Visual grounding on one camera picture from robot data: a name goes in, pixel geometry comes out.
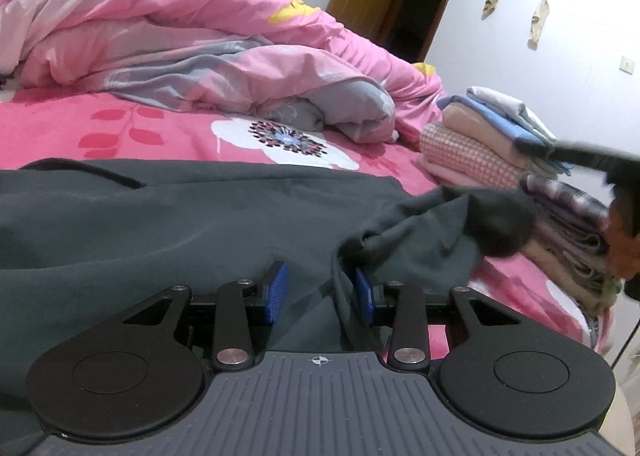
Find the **wall socket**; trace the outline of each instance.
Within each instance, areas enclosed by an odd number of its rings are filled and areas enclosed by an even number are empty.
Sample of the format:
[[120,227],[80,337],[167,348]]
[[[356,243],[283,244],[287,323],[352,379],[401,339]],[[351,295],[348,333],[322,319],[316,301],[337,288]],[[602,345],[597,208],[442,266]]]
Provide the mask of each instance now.
[[622,56],[622,59],[620,60],[620,70],[633,75],[635,68],[636,68],[636,61],[634,61],[633,59],[629,59],[625,56]]

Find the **circular disc cover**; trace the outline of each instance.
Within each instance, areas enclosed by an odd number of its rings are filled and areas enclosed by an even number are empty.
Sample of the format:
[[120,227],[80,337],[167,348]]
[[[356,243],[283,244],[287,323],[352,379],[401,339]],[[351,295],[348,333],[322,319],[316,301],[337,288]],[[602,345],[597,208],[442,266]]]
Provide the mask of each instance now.
[[45,431],[85,441],[133,438],[197,399],[202,367],[186,347],[155,338],[120,338],[113,346],[91,352],[62,344],[34,363],[28,395]]
[[552,331],[527,341],[517,325],[491,328],[439,369],[440,389],[463,417],[524,439],[563,438],[604,418],[615,380],[598,354]]

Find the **pink bedsheet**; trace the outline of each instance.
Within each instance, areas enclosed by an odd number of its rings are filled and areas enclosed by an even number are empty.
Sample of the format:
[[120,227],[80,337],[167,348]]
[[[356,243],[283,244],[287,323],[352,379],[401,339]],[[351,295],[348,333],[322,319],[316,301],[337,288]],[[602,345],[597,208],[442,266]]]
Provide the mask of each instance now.
[[[399,144],[354,144],[336,131],[301,133],[215,112],[178,114],[110,94],[0,90],[0,168],[44,157],[293,163],[393,176],[411,194],[436,187],[417,165],[418,153]],[[598,318],[592,336],[574,301],[522,256],[487,259],[470,286],[596,350],[604,346],[611,314]],[[443,356],[443,331],[432,328],[430,335],[433,356]]]

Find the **pink folded cloth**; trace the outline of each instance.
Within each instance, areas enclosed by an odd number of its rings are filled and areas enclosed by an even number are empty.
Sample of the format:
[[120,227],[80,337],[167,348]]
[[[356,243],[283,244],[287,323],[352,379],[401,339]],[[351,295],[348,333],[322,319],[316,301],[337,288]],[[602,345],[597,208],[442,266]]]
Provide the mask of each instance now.
[[459,187],[482,187],[482,183],[474,180],[470,176],[466,176],[459,171],[454,171],[443,165],[437,163],[428,162],[424,155],[420,155],[417,158],[418,164],[426,171],[435,176],[443,185],[454,185]]
[[420,151],[429,163],[448,167],[491,187],[517,188],[524,171],[500,158],[489,147],[443,123],[427,124]]
[[471,137],[488,146],[499,157],[521,169],[529,169],[529,157],[515,149],[513,141],[504,136],[482,116],[460,102],[452,102],[442,111],[442,122],[447,128]]

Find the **red leaf print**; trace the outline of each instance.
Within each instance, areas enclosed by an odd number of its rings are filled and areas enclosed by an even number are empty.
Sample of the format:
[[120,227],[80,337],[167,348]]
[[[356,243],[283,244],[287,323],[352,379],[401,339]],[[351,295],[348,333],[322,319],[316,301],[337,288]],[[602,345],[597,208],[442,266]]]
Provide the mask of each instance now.
[[125,110],[101,110],[91,115],[92,121],[119,121],[126,115]]
[[136,111],[138,112],[138,115],[146,117],[147,119],[164,119],[164,112],[161,110],[141,106]]
[[117,149],[90,149],[84,154],[85,159],[114,159],[118,153]]
[[141,144],[147,144],[148,146],[164,146],[164,141],[159,133],[155,131],[149,131],[148,129],[131,128],[129,130],[129,137]]
[[118,144],[118,136],[112,133],[89,133],[80,139],[78,147],[87,147],[88,149],[105,149]]

